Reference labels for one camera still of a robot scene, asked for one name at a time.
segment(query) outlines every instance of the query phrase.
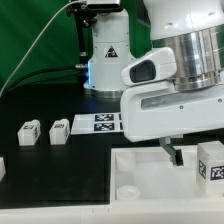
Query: black tabletop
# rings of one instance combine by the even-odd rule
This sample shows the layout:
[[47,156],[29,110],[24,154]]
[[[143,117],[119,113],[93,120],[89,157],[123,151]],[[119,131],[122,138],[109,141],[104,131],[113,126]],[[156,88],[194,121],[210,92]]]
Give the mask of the black tabletop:
[[[49,130],[55,120],[70,125],[76,114],[119,112],[119,100],[83,94],[75,84],[20,87],[0,100],[0,157],[7,174],[0,182],[0,208],[108,204],[112,147],[133,144],[123,133],[72,135],[66,145],[51,146]],[[35,146],[20,147],[17,132],[24,122],[37,119],[41,136]],[[224,131],[187,135],[183,144],[221,140]]]

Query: white cube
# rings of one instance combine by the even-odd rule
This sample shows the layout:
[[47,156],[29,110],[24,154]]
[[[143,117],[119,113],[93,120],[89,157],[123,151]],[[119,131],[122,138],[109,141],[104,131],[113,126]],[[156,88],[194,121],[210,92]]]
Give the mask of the white cube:
[[40,134],[40,122],[38,120],[25,122],[18,131],[19,145],[35,145]]
[[69,121],[67,119],[55,121],[49,134],[51,145],[64,145],[70,135]]
[[4,160],[3,158],[0,158],[0,182],[2,180],[2,178],[5,176],[5,164],[4,164]]
[[221,142],[198,144],[196,181],[206,196],[224,193],[224,145]]

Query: warning label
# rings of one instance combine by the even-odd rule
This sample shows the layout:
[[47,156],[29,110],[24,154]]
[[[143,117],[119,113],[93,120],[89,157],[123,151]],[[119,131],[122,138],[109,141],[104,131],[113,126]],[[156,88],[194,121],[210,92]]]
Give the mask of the warning label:
[[116,51],[113,46],[110,47],[109,51],[106,54],[106,58],[118,58]]

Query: green screen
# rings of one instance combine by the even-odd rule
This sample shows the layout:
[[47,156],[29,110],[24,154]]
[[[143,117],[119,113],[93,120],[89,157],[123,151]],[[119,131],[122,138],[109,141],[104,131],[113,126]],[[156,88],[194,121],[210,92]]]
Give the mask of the green screen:
[[[0,1],[0,87],[47,22],[67,3],[68,0]],[[149,28],[137,21],[134,0],[123,0],[122,3],[130,16],[131,53],[139,57],[151,48]],[[91,54],[91,29],[84,32],[86,47]],[[42,36],[13,80],[36,70],[76,63],[79,63],[79,47],[75,21],[73,17],[67,17],[64,11]],[[29,79],[28,82],[62,77],[70,73],[43,74]],[[59,82],[75,81],[75,78],[59,80]]]

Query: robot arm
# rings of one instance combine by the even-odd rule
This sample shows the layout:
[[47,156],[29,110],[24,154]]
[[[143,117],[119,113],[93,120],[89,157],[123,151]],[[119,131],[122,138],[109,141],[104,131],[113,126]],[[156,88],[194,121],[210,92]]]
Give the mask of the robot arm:
[[[160,139],[177,164],[176,153],[167,148],[167,138],[224,127],[223,1],[144,3],[153,50],[122,71],[122,80],[129,86],[121,99],[124,133],[133,142]],[[158,77],[153,79],[152,69],[141,66],[147,60],[158,67]],[[166,74],[160,75],[163,69],[159,68],[168,64],[176,65],[176,70],[167,67]],[[140,78],[133,79],[133,73]]]

